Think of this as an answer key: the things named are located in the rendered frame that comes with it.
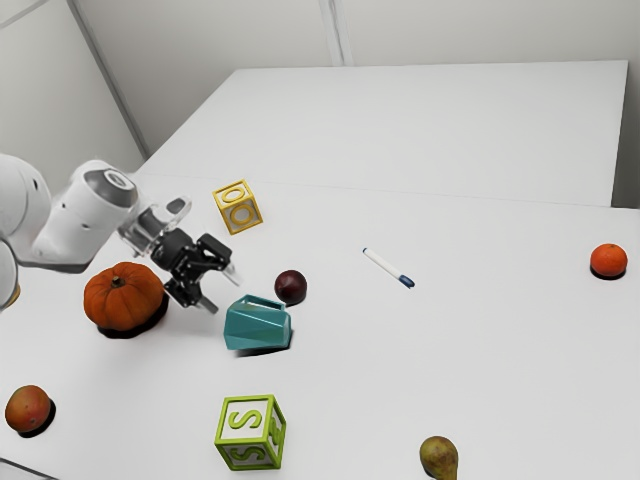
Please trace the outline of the red-orange mango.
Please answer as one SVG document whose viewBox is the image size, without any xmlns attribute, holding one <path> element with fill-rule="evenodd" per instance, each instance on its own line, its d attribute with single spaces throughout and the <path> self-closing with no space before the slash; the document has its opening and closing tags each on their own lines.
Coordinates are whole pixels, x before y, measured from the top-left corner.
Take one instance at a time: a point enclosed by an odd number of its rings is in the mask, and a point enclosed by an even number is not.
<svg viewBox="0 0 640 480">
<path fill-rule="evenodd" d="M 42 427 L 49 419 L 51 409 L 51 400 L 42 388 L 25 385 L 10 396 L 4 415 L 11 429 L 26 434 Z"/>
</svg>

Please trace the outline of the green letter block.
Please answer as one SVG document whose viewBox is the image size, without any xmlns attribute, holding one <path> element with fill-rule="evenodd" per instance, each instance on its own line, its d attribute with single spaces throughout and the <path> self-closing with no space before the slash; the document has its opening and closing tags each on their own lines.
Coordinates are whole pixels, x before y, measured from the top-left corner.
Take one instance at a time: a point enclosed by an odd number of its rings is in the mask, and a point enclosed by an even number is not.
<svg viewBox="0 0 640 480">
<path fill-rule="evenodd" d="M 231 471 L 282 465 L 287 423 L 273 394 L 225 397 L 214 445 Z"/>
</svg>

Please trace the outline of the yellow letter block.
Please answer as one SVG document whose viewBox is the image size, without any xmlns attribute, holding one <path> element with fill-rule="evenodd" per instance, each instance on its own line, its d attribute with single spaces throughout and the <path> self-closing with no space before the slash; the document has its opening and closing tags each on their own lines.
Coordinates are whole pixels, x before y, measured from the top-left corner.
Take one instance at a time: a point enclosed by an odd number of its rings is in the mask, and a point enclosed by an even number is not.
<svg viewBox="0 0 640 480">
<path fill-rule="evenodd" d="M 214 190 L 212 196 L 230 235 L 263 222 L 255 196 L 244 179 Z"/>
</svg>

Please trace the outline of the teal faceted mug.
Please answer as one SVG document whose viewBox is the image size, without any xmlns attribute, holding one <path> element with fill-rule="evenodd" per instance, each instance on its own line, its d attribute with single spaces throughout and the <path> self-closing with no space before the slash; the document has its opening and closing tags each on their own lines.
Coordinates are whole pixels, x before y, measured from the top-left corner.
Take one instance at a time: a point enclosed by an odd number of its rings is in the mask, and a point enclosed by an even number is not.
<svg viewBox="0 0 640 480">
<path fill-rule="evenodd" d="M 291 335 L 291 316 L 280 302 L 247 294 L 227 308 L 223 336 L 228 350 L 285 348 Z"/>
</svg>

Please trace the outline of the white pen with blue cap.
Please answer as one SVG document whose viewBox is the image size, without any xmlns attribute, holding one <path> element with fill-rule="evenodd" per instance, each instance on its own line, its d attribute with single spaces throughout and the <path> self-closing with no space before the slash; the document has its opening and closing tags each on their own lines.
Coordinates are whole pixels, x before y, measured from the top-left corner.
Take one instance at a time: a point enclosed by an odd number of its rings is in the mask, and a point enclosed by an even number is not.
<svg viewBox="0 0 640 480">
<path fill-rule="evenodd" d="M 399 269 L 394 267 L 391 263 L 389 263 L 387 260 L 382 258 L 380 255 L 378 255 L 372 249 L 364 248 L 362 250 L 362 253 L 367 258 L 369 258 L 372 262 L 374 262 L 376 265 L 378 265 L 380 268 L 382 268 L 386 273 L 391 275 L 394 279 L 398 280 L 405 287 L 407 287 L 409 289 L 415 287 L 415 282 L 410 277 L 408 277 L 407 275 L 401 273 Z"/>
</svg>

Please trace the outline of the green-brown pear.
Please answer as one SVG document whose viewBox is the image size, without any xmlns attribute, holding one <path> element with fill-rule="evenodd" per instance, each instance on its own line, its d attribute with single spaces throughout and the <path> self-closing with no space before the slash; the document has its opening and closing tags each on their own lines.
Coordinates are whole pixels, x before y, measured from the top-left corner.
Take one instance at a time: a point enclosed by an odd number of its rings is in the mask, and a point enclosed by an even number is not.
<svg viewBox="0 0 640 480">
<path fill-rule="evenodd" d="M 419 458 L 425 473 L 433 480 L 457 480 L 458 451 L 448 438 L 425 439 L 419 448 Z"/>
</svg>

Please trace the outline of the orange pumpkin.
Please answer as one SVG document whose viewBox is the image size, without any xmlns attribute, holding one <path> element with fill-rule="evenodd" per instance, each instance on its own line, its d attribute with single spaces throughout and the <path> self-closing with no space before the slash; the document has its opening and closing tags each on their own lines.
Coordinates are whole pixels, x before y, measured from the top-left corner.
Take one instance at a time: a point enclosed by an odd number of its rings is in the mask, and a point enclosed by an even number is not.
<svg viewBox="0 0 640 480">
<path fill-rule="evenodd" d="M 86 283 L 83 307 L 98 327 L 123 332 L 150 320 L 160 309 L 164 295 L 161 280 L 149 267 L 120 262 Z"/>
</svg>

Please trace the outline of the dark red plum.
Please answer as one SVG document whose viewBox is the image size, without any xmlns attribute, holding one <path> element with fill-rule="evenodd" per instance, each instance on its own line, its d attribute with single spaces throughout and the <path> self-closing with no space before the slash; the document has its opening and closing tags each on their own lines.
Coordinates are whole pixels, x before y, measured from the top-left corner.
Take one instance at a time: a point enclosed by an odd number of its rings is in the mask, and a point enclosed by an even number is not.
<svg viewBox="0 0 640 480">
<path fill-rule="evenodd" d="M 298 304 L 306 297 L 306 278 L 297 270 L 283 271 L 275 279 L 274 292 L 286 305 Z"/>
</svg>

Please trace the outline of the orange fruit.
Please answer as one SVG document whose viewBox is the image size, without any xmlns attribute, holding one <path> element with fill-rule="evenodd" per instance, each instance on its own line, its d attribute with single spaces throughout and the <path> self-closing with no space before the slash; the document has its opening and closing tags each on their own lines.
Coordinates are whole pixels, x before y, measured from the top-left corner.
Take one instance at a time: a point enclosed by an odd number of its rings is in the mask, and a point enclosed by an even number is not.
<svg viewBox="0 0 640 480">
<path fill-rule="evenodd" d="M 626 251 L 617 244 L 601 244 L 590 255 L 590 269 L 601 277 L 618 277 L 626 272 L 627 265 Z"/>
</svg>

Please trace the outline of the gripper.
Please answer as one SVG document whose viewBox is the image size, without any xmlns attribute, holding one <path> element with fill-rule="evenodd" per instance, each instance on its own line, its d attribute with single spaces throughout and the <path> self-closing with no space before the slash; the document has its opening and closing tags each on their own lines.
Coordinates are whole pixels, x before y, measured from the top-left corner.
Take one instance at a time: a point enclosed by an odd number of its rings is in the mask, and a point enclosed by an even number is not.
<svg viewBox="0 0 640 480">
<path fill-rule="evenodd" d="M 152 262 L 167 273 L 165 291 L 183 308 L 197 307 L 216 314 L 219 307 L 202 293 L 202 271 L 221 272 L 235 286 L 242 284 L 236 265 L 232 261 L 232 250 L 205 233 L 196 244 L 181 229 L 164 235 L 151 252 Z"/>
</svg>

